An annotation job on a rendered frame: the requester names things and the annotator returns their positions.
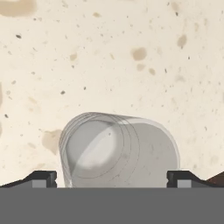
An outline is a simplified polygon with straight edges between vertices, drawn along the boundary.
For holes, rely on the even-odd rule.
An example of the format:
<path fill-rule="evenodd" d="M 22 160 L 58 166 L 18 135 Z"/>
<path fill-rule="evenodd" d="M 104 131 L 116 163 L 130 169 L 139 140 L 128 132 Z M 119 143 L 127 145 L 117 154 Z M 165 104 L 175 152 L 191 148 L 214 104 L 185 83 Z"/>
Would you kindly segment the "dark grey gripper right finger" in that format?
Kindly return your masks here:
<path fill-rule="evenodd" d="M 166 178 L 168 188 L 216 187 L 216 184 L 202 180 L 190 171 L 168 171 Z"/>

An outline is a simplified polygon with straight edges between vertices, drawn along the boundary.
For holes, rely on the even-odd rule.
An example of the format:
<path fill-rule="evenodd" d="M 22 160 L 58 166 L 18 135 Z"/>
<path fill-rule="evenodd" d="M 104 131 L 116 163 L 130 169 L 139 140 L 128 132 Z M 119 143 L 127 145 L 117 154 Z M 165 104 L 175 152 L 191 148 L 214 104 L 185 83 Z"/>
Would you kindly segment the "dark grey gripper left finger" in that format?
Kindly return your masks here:
<path fill-rule="evenodd" d="M 56 171 L 33 171 L 27 177 L 10 182 L 5 185 L 0 185 L 0 188 L 12 187 L 30 187 L 30 188 L 56 188 L 57 183 Z"/>

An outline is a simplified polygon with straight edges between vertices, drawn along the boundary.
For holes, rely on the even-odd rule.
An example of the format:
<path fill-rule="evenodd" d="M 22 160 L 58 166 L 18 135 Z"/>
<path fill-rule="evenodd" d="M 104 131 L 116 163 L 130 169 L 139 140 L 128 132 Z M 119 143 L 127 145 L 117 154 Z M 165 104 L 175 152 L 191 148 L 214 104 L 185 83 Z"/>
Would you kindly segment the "clear glass cup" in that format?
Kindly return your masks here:
<path fill-rule="evenodd" d="M 64 183 L 82 187 L 165 187 L 180 169 L 172 134 L 150 119 L 87 112 L 63 129 L 59 154 Z"/>

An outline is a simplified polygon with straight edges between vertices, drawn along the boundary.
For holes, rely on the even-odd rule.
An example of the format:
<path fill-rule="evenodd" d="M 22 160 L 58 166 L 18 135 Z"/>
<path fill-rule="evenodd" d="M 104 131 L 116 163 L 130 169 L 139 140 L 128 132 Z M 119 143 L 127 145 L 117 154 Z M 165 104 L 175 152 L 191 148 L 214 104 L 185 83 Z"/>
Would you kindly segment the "dark brown cabinet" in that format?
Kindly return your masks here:
<path fill-rule="evenodd" d="M 206 181 L 210 186 L 224 187 L 224 171 Z"/>

